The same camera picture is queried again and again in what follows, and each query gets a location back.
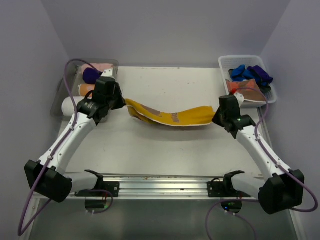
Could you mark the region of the yellow bear towel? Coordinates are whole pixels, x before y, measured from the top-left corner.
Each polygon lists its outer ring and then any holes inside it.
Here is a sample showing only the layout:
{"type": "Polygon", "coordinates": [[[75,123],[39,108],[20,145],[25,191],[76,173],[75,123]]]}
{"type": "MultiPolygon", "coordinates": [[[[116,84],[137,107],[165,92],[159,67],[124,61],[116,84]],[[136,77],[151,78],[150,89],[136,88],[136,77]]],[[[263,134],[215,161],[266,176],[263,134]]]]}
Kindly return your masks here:
{"type": "Polygon", "coordinates": [[[125,100],[131,117],[149,124],[170,127],[199,127],[212,123],[216,114],[211,106],[200,106],[181,112],[161,112],[131,99],[125,100]]]}

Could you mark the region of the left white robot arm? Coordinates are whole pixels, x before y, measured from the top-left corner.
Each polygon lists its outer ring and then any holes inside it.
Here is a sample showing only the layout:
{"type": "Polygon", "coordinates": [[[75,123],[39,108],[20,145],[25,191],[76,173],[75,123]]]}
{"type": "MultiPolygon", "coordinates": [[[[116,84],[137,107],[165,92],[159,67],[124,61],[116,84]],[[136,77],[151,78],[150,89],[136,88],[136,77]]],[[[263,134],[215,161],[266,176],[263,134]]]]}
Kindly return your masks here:
{"type": "Polygon", "coordinates": [[[67,175],[66,169],[83,140],[109,111],[125,105],[116,79],[101,76],[94,90],[77,104],[67,127],[49,150],[24,166],[31,192],[61,203],[71,193],[87,191],[96,197],[106,191],[101,174],[85,170],[67,175]]]}

